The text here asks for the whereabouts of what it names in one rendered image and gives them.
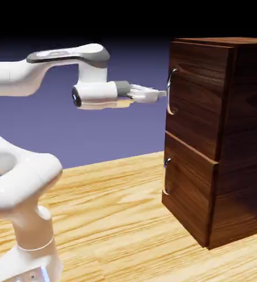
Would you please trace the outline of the tall dark wood door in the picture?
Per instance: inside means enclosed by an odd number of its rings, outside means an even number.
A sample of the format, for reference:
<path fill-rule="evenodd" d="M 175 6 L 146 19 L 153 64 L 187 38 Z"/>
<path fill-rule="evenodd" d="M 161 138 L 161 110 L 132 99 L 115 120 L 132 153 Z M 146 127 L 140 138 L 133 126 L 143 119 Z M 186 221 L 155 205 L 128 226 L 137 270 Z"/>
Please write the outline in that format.
<path fill-rule="evenodd" d="M 166 131 L 207 158 L 217 161 L 220 118 L 233 49 L 175 41 L 170 46 L 172 72 Z"/>

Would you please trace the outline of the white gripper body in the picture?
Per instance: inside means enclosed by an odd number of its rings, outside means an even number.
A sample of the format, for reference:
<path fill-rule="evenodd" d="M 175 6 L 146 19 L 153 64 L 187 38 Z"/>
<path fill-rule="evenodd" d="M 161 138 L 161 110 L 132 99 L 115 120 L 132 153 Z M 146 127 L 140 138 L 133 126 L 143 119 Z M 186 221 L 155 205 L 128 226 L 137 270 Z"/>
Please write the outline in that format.
<path fill-rule="evenodd" d="M 131 98 L 134 102 L 154 103 L 158 100 L 159 91 L 141 85 L 131 85 Z"/>

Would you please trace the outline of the short dark wood door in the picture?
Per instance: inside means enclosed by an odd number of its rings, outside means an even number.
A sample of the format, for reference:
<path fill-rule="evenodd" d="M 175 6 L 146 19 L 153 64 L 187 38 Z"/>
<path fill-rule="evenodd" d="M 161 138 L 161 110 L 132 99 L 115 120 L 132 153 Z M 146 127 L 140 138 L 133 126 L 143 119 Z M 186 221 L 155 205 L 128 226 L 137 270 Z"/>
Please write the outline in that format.
<path fill-rule="evenodd" d="M 164 160 L 166 158 L 171 158 L 167 165 L 169 195 L 162 193 L 162 203 L 198 243 L 206 247 L 218 162 L 169 132 L 165 133 Z"/>

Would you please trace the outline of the dark wood cabinet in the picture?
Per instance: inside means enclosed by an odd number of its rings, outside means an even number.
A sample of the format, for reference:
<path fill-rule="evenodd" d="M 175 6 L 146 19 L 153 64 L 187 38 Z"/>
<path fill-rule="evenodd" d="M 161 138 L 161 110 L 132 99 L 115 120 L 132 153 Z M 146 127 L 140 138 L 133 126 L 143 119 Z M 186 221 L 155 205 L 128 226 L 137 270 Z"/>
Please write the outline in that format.
<path fill-rule="evenodd" d="M 172 42 L 230 47 L 213 180 L 212 249 L 257 234 L 257 38 L 179 38 Z"/>

